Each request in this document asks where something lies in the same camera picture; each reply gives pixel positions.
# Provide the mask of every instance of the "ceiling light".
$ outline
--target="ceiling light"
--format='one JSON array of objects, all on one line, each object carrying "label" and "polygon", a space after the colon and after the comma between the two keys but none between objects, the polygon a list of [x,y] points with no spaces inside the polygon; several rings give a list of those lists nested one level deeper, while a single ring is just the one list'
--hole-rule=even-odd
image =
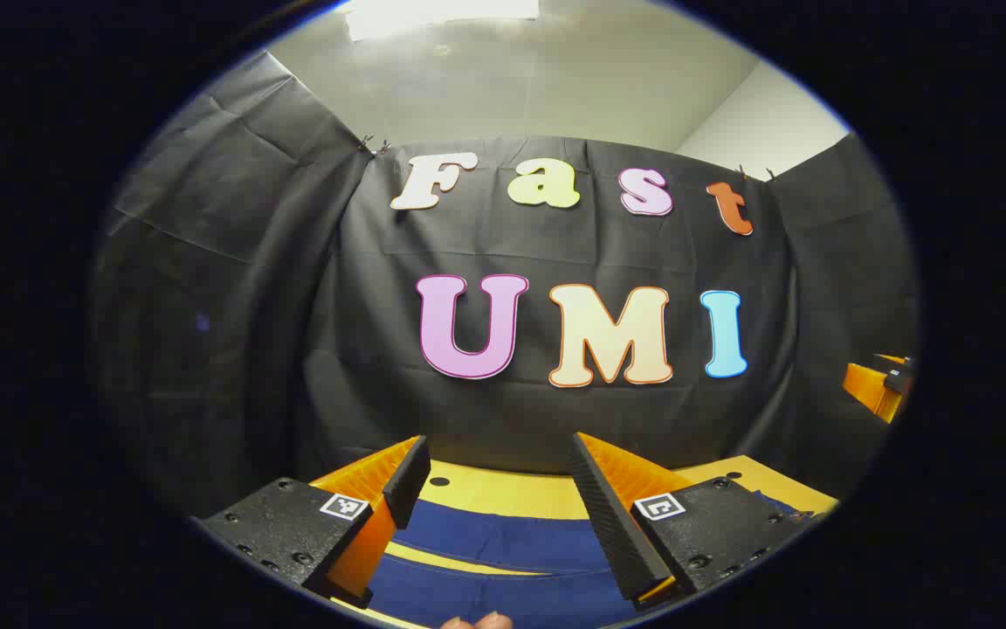
[{"label": "ceiling light", "polygon": [[532,20],[538,0],[352,0],[336,11],[346,13],[347,32],[359,41],[454,20]]}]

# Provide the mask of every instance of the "paper cutout letter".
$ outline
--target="paper cutout letter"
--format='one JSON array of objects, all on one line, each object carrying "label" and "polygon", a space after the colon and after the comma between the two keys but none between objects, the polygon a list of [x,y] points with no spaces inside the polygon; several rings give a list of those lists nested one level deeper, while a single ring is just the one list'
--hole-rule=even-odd
[{"label": "paper cutout letter", "polygon": [[743,197],[731,191],[731,186],[725,182],[712,183],[705,188],[710,195],[716,196],[716,207],[719,207],[719,219],[730,230],[740,235],[751,234],[751,223],[744,220],[739,215],[739,206],[743,204]]},{"label": "paper cutout letter", "polygon": [[447,192],[456,186],[456,176],[460,168],[472,170],[480,159],[476,154],[448,154],[443,156],[415,156],[410,158],[410,175],[402,194],[396,195],[390,201],[391,209],[428,209],[441,197],[433,194],[435,183],[440,184],[440,191]]},{"label": "paper cutout letter", "polygon": [[619,174],[619,186],[624,189],[619,199],[632,214],[670,214],[674,199],[660,187],[665,185],[666,179],[657,170],[628,168]]},{"label": "paper cutout letter", "polygon": [[530,288],[522,275],[489,275],[480,289],[491,295],[487,346],[476,354],[456,346],[456,298],[467,283],[457,275],[428,275],[418,280],[422,295],[422,353],[434,369],[456,378],[490,378],[506,369],[514,355],[514,326],[519,295]]},{"label": "paper cutout letter", "polygon": [[627,303],[612,322],[600,295],[586,284],[561,284],[550,291],[550,300],[561,308],[561,362],[550,371],[550,382],[558,387],[588,386],[593,371],[584,366],[584,349],[611,382],[623,366],[627,350],[632,363],[624,371],[631,383],[659,383],[674,375],[666,362],[664,310],[670,301],[666,291],[639,287],[627,296]]},{"label": "paper cutout letter", "polygon": [[[544,174],[534,172],[544,170]],[[554,207],[571,207],[579,201],[579,192],[573,190],[575,171],[569,164],[552,158],[527,159],[514,168],[515,176],[506,193],[514,202],[524,204],[548,203]]]},{"label": "paper cutout letter", "polygon": [[713,335],[713,357],[705,365],[705,372],[714,378],[741,374],[747,368],[747,361],[739,354],[739,323],[735,318],[739,295],[731,291],[705,291],[701,294],[701,304],[709,310]]}]

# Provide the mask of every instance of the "ceiling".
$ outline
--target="ceiling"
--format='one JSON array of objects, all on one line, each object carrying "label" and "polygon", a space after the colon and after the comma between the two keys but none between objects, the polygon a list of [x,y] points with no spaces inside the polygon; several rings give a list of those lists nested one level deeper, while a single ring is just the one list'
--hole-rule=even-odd
[{"label": "ceiling", "polygon": [[351,41],[328,12],[269,51],[378,147],[573,136],[675,152],[758,57],[646,0],[541,0],[535,20],[425,25]]}]

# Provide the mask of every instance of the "hand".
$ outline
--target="hand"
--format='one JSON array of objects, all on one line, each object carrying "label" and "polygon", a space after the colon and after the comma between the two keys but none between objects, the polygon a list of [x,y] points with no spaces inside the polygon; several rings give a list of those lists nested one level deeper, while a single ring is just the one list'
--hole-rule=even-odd
[{"label": "hand", "polygon": [[471,622],[466,620],[460,620],[460,618],[452,618],[445,625],[440,626],[440,629],[513,629],[514,625],[511,624],[511,619],[503,616],[502,613],[489,613],[486,617],[480,618],[480,622],[476,622],[472,625]]}]

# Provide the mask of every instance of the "pink letter u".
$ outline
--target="pink letter u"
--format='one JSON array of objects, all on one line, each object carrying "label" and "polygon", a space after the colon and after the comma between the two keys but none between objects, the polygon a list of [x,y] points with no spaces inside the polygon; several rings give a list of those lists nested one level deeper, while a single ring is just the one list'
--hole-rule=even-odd
[{"label": "pink letter u", "polygon": [[476,354],[456,346],[456,298],[468,284],[457,275],[428,275],[418,280],[422,295],[422,353],[434,369],[458,378],[490,378],[506,369],[514,355],[514,326],[519,295],[530,288],[522,275],[489,275],[480,289],[491,295],[487,346]]}]

